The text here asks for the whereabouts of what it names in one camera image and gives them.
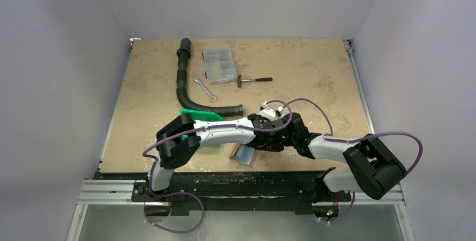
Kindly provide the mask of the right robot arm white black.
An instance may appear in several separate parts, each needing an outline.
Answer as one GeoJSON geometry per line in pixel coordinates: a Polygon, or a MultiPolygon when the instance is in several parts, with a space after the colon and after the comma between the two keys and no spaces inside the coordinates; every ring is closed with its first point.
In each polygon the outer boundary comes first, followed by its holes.
{"type": "Polygon", "coordinates": [[[328,200],[337,192],[361,191],[379,200],[406,175],[407,170],[378,138],[335,142],[320,133],[311,133],[298,113],[284,115],[290,135],[286,145],[311,159],[346,163],[346,169],[331,167],[315,179],[317,200],[328,200]]]}

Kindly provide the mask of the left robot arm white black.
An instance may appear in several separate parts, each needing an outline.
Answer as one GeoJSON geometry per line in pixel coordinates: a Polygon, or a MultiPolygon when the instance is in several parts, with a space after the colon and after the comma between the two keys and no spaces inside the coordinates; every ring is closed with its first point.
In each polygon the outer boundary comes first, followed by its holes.
{"type": "Polygon", "coordinates": [[[260,115],[250,115],[237,120],[206,122],[193,120],[186,113],[176,117],[156,133],[156,143],[146,149],[146,156],[153,148],[157,156],[149,173],[145,193],[153,201],[161,201],[167,195],[175,169],[185,165],[201,148],[227,143],[239,143],[255,149],[268,150],[287,137],[286,129],[292,114],[269,121],[260,115]]]}

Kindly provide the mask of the green plastic bin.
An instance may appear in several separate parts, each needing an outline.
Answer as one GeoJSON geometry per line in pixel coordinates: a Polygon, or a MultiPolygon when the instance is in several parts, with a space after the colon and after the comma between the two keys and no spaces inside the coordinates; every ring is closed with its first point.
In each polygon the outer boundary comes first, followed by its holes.
{"type": "Polygon", "coordinates": [[[188,110],[188,109],[180,109],[179,114],[185,114],[188,113],[191,115],[191,118],[193,120],[200,120],[200,121],[224,121],[225,119],[214,113],[214,112],[208,112],[208,111],[199,111],[199,110],[188,110]]]}

